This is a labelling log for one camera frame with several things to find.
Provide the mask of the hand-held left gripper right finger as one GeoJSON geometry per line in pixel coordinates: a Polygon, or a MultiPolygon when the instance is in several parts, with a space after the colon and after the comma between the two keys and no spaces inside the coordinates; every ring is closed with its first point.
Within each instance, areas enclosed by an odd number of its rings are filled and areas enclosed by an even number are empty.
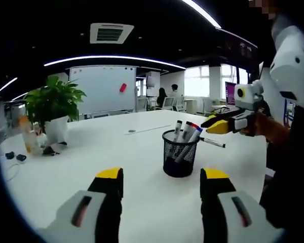
{"type": "Polygon", "coordinates": [[[283,230],[275,228],[264,208],[245,191],[237,191],[221,170],[200,171],[204,242],[279,242],[283,230]]]}

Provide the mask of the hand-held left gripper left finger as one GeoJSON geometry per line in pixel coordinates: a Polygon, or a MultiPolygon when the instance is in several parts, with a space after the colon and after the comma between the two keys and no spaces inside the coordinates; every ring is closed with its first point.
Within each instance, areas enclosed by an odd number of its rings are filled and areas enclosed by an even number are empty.
{"type": "Polygon", "coordinates": [[[123,193],[123,169],[101,171],[87,190],[63,203],[53,222],[37,234],[45,242],[119,242],[123,193]]]}

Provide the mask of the person's right hand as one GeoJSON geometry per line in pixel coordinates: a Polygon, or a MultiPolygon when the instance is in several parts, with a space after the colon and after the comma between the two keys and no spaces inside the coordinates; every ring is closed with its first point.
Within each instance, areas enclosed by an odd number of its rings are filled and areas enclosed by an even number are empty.
{"type": "Polygon", "coordinates": [[[265,136],[268,133],[269,126],[272,119],[260,112],[256,112],[252,116],[251,123],[246,127],[240,130],[240,134],[246,136],[265,136]]]}

